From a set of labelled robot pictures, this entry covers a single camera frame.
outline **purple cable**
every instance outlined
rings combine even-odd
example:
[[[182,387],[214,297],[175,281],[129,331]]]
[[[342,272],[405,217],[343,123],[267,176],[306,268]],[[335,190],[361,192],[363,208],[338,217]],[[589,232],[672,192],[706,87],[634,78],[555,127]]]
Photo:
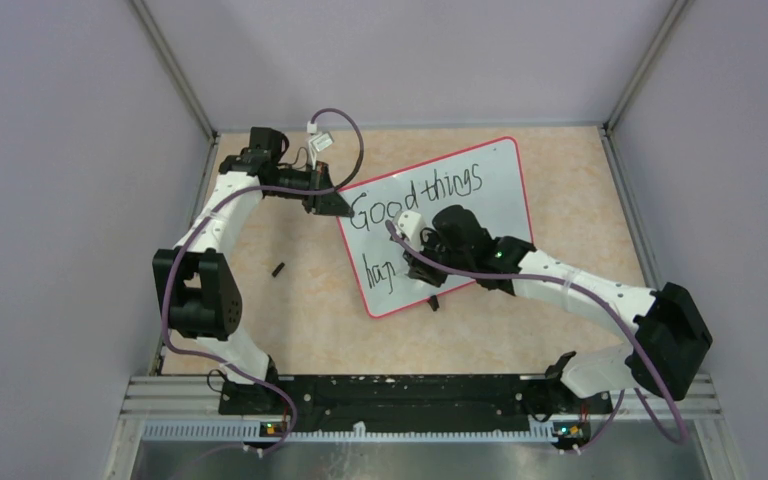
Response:
[[[363,153],[364,153],[363,135],[361,135],[360,129],[358,128],[355,121],[352,120],[352,118],[348,114],[336,108],[323,108],[322,110],[317,111],[315,114],[313,114],[313,117],[311,118],[311,122],[316,121],[317,117],[327,112],[336,113],[342,116],[343,118],[345,118],[349,122],[349,124],[352,126],[352,129],[355,131],[358,137],[358,146],[359,146],[358,158],[355,161],[354,169],[352,169],[352,172],[346,177],[345,180],[340,182],[336,187],[327,188],[325,190],[297,190],[294,188],[274,187],[269,185],[258,185],[254,187],[242,188],[228,195],[222,200],[220,200],[219,203],[217,203],[210,210],[210,213],[219,213],[219,211],[222,210],[226,205],[228,205],[228,203],[230,203],[232,200],[239,197],[240,195],[243,195],[249,192],[261,191],[261,192],[290,193],[294,195],[326,195],[328,193],[338,190],[339,188],[342,188],[343,186],[351,182],[354,176],[360,170],[360,166],[363,163]],[[175,278],[178,276],[178,268],[180,268],[181,266],[181,261],[184,258],[184,253],[186,253],[186,251],[190,248],[190,245],[192,245],[193,241],[195,241],[196,237],[199,235],[199,232],[204,230],[204,227],[207,226],[210,220],[211,220],[210,216],[205,216],[205,218],[203,218],[202,221],[199,222],[199,224],[196,225],[195,228],[193,228],[193,233],[191,233],[187,237],[187,239],[181,245],[181,248],[178,249],[178,253],[175,255],[175,259],[172,261],[172,266],[169,269],[169,276],[166,279],[166,287],[163,291],[163,304],[161,305],[161,308],[160,308],[160,322],[161,322],[160,333],[163,337],[163,343],[166,345],[166,348],[168,348],[169,351],[171,351],[172,353],[176,353],[178,355],[193,355],[196,357],[207,358],[208,360],[213,360],[215,362],[218,362],[220,365],[226,365],[228,369],[230,369],[232,372],[236,373],[237,375],[245,378],[250,382],[253,382],[257,385],[260,385],[262,387],[268,388],[269,390],[272,390],[273,392],[277,393],[282,399],[284,399],[285,402],[287,402],[287,405],[290,407],[290,410],[292,411],[292,416],[290,417],[290,423],[287,427],[287,430],[284,432],[281,438],[279,438],[278,441],[275,442],[275,444],[273,444],[271,447],[263,451],[263,455],[266,455],[275,451],[277,448],[279,448],[287,440],[287,437],[290,435],[290,433],[293,432],[293,429],[296,426],[296,421],[298,420],[298,408],[296,407],[296,404],[293,402],[293,399],[290,398],[289,395],[287,395],[287,392],[278,388],[278,386],[249,375],[248,373],[240,370],[236,365],[228,363],[224,358],[220,357],[219,355],[216,355],[213,353],[200,352],[198,350],[186,350],[183,348],[176,347],[175,345],[172,344],[172,339],[169,336],[169,306],[172,302],[172,288],[175,285]],[[212,448],[202,453],[198,457],[194,458],[193,460],[189,461],[187,464],[183,465],[181,468],[175,471],[172,474],[172,476],[169,477],[170,480],[177,477],[178,475],[180,475],[181,473],[183,473],[184,471],[186,471],[187,469],[189,469],[195,463],[201,461],[202,459],[210,455],[213,455],[216,452],[226,450],[226,449],[231,449],[231,448],[244,448],[244,446],[236,443],[229,443],[229,444],[219,445],[218,447]]]
[[[462,277],[475,278],[480,280],[540,280],[543,282],[555,283],[558,285],[566,284],[566,281],[564,279],[550,277],[548,275],[536,275],[532,273],[512,273],[512,274],[481,273],[481,272],[467,272],[466,270],[458,270],[455,268],[450,268],[443,265],[442,263],[437,263],[434,260],[431,260],[430,258],[425,257],[421,253],[411,248],[411,246],[408,245],[408,243],[405,240],[403,240],[401,236],[399,236],[399,234],[396,232],[396,226],[393,225],[392,221],[387,220],[386,222],[384,222],[384,224],[387,227],[387,231],[390,232],[390,237],[392,237],[392,239],[396,243],[401,245],[402,248],[404,248],[405,251],[410,253],[414,258],[425,263],[426,265],[430,265],[436,268],[437,270],[446,272],[450,275],[459,275]],[[643,404],[643,408],[646,409],[646,412],[649,414],[649,417],[652,418],[652,422],[655,423],[655,426],[658,427],[658,430],[660,430],[661,433],[664,434],[667,440],[670,440],[671,442],[676,444],[682,444],[685,441],[687,441],[687,438],[689,437],[690,434],[687,431],[687,425],[684,423],[684,419],[681,418],[681,413],[678,411],[678,406],[675,404],[675,400],[673,400],[672,395],[670,395],[670,391],[667,389],[667,385],[666,383],[664,383],[664,379],[661,378],[660,373],[658,373],[658,369],[655,368],[655,364],[652,363],[652,359],[649,358],[649,355],[647,355],[646,351],[643,350],[643,346],[640,345],[640,342],[638,342],[637,339],[634,337],[634,333],[631,331],[630,328],[628,328],[628,325],[626,325],[625,322],[622,321],[622,318],[616,312],[616,310],[614,310],[608,304],[608,302],[606,302],[604,299],[602,299],[602,297],[600,297],[596,293],[576,283],[570,283],[569,288],[593,300],[597,305],[599,305],[600,307],[602,307],[603,310],[605,310],[605,312],[614,320],[614,322],[616,322],[617,326],[620,328],[620,330],[622,330],[623,334],[626,336],[629,343],[631,343],[631,346],[634,348],[634,351],[637,352],[637,355],[640,357],[640,360],[643,361],[643,365],[646,367],[646,370],[648,370],[649,374],[652,375],[652,379],[655,380],[655,385],[657,385],[658,390],[661,392],[661,396],[664,398],[664,401],[667,402],[667,407],[669,407],[670,413],[672,413],[673,419],[678,425],[679,438],[674,439],[673,437],[666,434],[666,428],[664,428],[664,426],[655,416],[655,412],[652,411],[652,408],[649,406],[649,403],[646,402],[646,399],[643,398],[643,395],[641,395],[638,392],[637,396],[640,398],[640,402]]]

